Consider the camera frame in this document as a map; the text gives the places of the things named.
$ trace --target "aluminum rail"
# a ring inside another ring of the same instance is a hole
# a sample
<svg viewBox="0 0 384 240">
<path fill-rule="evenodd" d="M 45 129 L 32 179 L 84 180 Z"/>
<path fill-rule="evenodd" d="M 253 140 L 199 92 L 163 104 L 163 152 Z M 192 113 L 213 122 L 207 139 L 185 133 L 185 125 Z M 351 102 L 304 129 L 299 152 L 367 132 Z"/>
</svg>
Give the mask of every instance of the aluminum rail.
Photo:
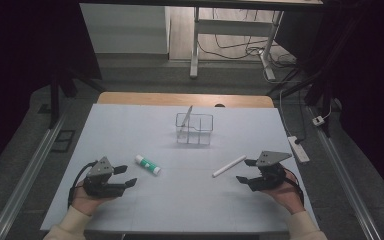
<svg viewBox="0 0 384 240">
<path fill-rule="evenodd" d="M 51 150 L 52 144 L 54 143 L 58 133 L 64 124 L 64 121 L 67 117 L 67 112 L 72 105 L 73 100 L 68 100 L 66 107 L 61 114 L 61 117 L 55 124 L 53 129 L 48 129 L 43 136 L 38 148 L 32 156 L 32 159 L 29 162 L 26 170 L 24 171 L 21 179 L 18 181 L 17 186 L 12 192 L 10 198 L 8 199 L 4 209 L 0 215 L 0 239 L 5 239 L 12 224 L 14 223 L 15 218 L 17 217 L 18 212 L 21 209 L 21 206 L 24 203 L 29 191 L 46 160 L 46 157 Z"/>
<path fill-rule="evenodd" d="M 310 114 L 313 117 L 316 117 L 311 108 L 307 108 Z M 367 239 L 370 240 L 381 240 L 382 237 L 376 227 L 375 222 L 373 221 L 370 212 L 367 210 L 367 206 L 360 197 L 354 182 L 352 181 L 350 174 L 348 173 L 345 165 L 343 164 L 341 157 L 336 150 L 335 144 L 332 140 L 326 137 L 325 133 L 321 128 L 317 128 L 317 133 L 319 135 L 320 141 L 323 144 L 324 149 L 326 150 L 329 159 L 331 160 L 333 169 L 338 176 L 339 182 L 341 183 L 342 188 L 348 198 L 348 202 L 351 207 L 354 209 L 357 219 L 360 222 L 361 228 L 366 235 Z"/>
<path fill-rule="evenodd" d="M 253 0 L 80 0 L 79 3 L 177 6 L 203 8 L 230 8 L 250 10 L 275 10 L 297 12 L 330 12 L 339 9 L 339 4 L 323 4 L 322 1 L 253 1 Z"/>
</svg>

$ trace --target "wooden edge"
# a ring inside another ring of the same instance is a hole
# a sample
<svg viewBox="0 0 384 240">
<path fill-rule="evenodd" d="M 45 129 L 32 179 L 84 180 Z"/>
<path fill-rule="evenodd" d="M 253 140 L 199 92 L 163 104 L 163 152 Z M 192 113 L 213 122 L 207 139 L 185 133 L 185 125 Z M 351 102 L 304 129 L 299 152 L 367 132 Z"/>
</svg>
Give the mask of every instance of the wooden edge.
<svg viewBox="0 0 384 240">
<path fill-rule="evenodd" d="M 273 101 L 268 96 L 177 93 L 104 92 L 99 96 L 97 103 L 200 107 L 214 107 L 216 104 L 222 104 L 225 107 L 274 108 Z"/>
</svg>

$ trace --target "power strip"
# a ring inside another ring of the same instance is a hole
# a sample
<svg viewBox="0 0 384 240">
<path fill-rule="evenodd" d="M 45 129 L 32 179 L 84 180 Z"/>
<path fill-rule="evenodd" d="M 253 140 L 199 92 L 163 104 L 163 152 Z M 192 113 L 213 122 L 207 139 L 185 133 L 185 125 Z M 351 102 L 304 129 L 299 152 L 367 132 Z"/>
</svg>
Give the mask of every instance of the power strip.
<svg viewBox="0 0 384 240">
<path fill-rule="evenodd" d="M 305 153 L 304 148 L 302 148 L 301 144 L 296 144 L 295 140 L 297 140 L 297 137 L 291 136 L 288 137 L 289 143 L 291 144 L 292 150 L 295 153 L 295 156 L 298 158 L 298 161 L 300 163 L 308 163 L 310 159 L 307 156 L 307 153 Z"/>
</svg>

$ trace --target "white wall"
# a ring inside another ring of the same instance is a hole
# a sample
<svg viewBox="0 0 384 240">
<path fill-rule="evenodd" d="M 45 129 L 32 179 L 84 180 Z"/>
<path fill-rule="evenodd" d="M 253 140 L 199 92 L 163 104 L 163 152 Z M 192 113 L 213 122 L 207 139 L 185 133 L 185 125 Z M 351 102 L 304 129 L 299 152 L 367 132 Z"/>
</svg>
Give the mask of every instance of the white wall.
<svg viewBox="0 0 384 240">
<path fill-rule="evenodd" d="M 168 7 L 83 3 L 80 7 L 95 53 L 168 53 Z"/>
</svg>

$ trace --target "sleeve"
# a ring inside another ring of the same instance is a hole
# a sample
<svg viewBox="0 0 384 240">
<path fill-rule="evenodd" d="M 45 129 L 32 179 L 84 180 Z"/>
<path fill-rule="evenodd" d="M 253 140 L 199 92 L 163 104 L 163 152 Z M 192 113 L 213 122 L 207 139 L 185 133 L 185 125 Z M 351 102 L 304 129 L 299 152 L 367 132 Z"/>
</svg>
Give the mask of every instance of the sleeve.
<svg viewBox="0 0 384 240">
<path fill-rule="evenodd" d="M 44 240 L 85 240 L 83 232 L 91 218 L 70 206 L 61 223 L 52 226 Z"/>
<path fill-rule="evenodd" d="M 293 214 L 287 224 L 291 240 L 327 240 L 307 211 Z"/>
</svg>

